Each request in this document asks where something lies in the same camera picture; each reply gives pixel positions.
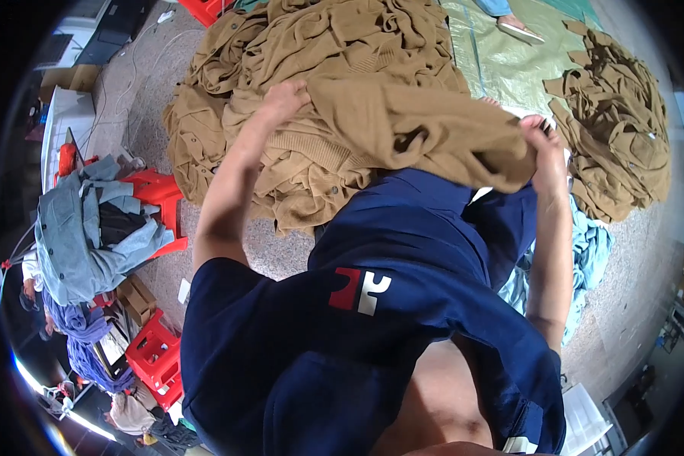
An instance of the foot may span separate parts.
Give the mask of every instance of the foot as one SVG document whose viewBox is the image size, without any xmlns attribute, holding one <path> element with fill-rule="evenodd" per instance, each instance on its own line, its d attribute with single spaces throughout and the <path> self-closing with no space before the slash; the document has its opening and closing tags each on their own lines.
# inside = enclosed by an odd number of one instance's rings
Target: foot
<svg viewBox="0 0 684 456">
<path fill-rule="evenodd" d="M 490 104 L 490 105 L 494 105 L 494 106 L 496 106 L 497 108 L 501 108 L 501 107 L 502 107 L 502 105 L 501 105 L 501 103 L 500 103 L 499 101 L 494 100 L 494 99 L 493 99 L 492 97 L 490 97 L 490 96 L 482 96 L 481 98 L 479 98 L 479 101 L 483 101 L 484 103 L 488 103 L 488 104 Z"/>
<path fill-rule="evenodd" d="M 533 31 L 529 30 L 527 28 L 527 26 L 522 21 L 517 19 L 517 16 L 515 16 L 514 14 L 507 14 L 505 16 L 497 17 L 497 25 L 499 25 L 499 24 L 511 25 L 512 27 L 515 27 L 519 30 L 524 30 L 526 32 L 533 33 L 533 34 L 537 35 L 539 38 L 542 38 L 542 35 L 540 35 L 539 33 L 535 33 Z"/>
</svg>

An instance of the brown sweater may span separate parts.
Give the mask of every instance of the brown sweater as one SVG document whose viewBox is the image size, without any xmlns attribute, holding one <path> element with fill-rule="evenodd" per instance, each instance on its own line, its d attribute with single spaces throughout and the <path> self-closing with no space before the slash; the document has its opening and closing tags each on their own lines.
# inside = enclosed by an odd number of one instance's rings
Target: brown sweater
<svg viewBox="0 0 684 456">
<path fill-rule="evenodd" d="M 163 114 L 183 194 L 202 203 L 263 94 L 289 78 L 308 81 L 312 106 L 269 139 L 252 208 L 279 233 L 328 222 L 375 169 L 517 191 L 533 155 L 514 116 L 471 100 L 445 18 L 430 0 L 271 0 L 225 14 Z"/>
<path fill-rule="evenodd" d="M 545 81 L 545 89 L 573 110 L 570 115 L 559 101 L 550 103 L 573 151 L 573 195 L 588 216 L 617 222 L 669 192 L 664 100 L 646 65 L 609 35 L 576 21 L 565 26 L 584 37 L 586 51 L 570 53 L 584 69 Z"/>
</svg>

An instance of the speckled floor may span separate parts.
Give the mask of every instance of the speckled floor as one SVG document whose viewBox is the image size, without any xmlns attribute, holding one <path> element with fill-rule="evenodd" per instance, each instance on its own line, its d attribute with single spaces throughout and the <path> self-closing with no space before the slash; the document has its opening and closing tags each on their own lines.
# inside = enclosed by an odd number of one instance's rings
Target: speckled floor
<svg viewBox="0 0 684 456">
<path fill-rule="evenodd" d="M 570 383 L 583 382 L 593 399 L 601 401 L 650 349 L 681 273 L 684 131 L 679 126 L 665 60 L 645 25 L 620 2 L 592 0 L 592 4 L 605 31 L 645 60 L 659 79 L 670 113 L 673 152 L 673 184 L 668 201 L 634 211 L 624 222 L 611 225 L 616 244 L 605 280 L 587 295 L 581 326 L 562 353 L 562 370 Z M 168 8 L 176 11 L 173 19 L 155 25 Z M 89 155 L 120 155 L 122 149 L 128 150 L 145 159 L 148 166 L 169 173 L 165 156 L 168 138 L 161 113 L 171 100 L 175 83 L 183 78 L 204 29 L 182 6 L 164 2 L 155 5 L 146 24 L 150 30 L 128 44 L 102 70 L 94 92 L 99 117 L 87 146 Z M 159 258 L 138 272 L 178 329 L 182 327 L 185 306 L 178 302 L 177 295 L 182 278 L 192 279 L 192 233 L 198 214 L 199 208 L 183 201 L 182 230 L 190 237 L 190 248 Z M 301 233 L 275 237 L 273 224 L 267 220 L 250 222 L 244 243 L 251 267 L 274 279 L 304 271 L 314 246 L 313 239 Z"/>
</svg>

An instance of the white container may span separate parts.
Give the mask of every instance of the white container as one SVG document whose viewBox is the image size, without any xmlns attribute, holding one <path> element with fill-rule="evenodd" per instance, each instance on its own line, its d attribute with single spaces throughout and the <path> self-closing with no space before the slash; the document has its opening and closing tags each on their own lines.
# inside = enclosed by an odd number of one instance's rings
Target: white container
<svg viewBox="0 0 684 456">
<path fill-rule="evenodd" d="M 560 451 L 562 456 L 577 456 L 592 447 L 613 426 L 605 421 L 582 383 L 566 391 L 562 402 L 567 424 L 565 445 Z"/>
<path fill-rule="evenodd" d="M 91 93 L 55 88 L 48 107 L 41 147 L 43 193 L 53 188 L 53 176 L 58 172 L 58 151 L 65 143 L 68 128 L 71 127 L 79 152 L 84 152 L 82 148 L 85 149 L 87 145 L 95 118 Z"/>
</svg>

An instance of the stool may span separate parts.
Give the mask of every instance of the stool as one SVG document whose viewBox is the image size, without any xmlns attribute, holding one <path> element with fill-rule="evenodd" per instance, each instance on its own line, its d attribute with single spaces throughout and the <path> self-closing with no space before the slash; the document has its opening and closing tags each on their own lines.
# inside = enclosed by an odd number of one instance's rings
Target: stool
<svg viewBox="0 0 684 456">
<path fill-rule="evenodd" d="M 197 19 L 205 27 L 210 27 L 230 8 L 235 0 L 179 0 L 180 4 L 187 8 L 192 17 Z"/>
<path fill-rule="evenodd" d="M 175 234 L 175 240 L 155 252 L 148 258 L 160 257 L 170 252 L 187 249 L 187 237 L 180 236 L 180 223 L 177 217 L 177 201 L 182 199 L 175 178 L 157 173 L 155 168 L 139 171 L 129 177 L 121 179 L 122 182 L 134 184 L 134 197 L 144 204 L 152 204 L 160 207 L 160 222 Z"/>
<path fill-rule="evenodd" d="M 167 411 L 182 396 L 180 339 L 160 323 L 160 309 L 149 319 L 125 351 L 129 366 Z"/>
</svg>

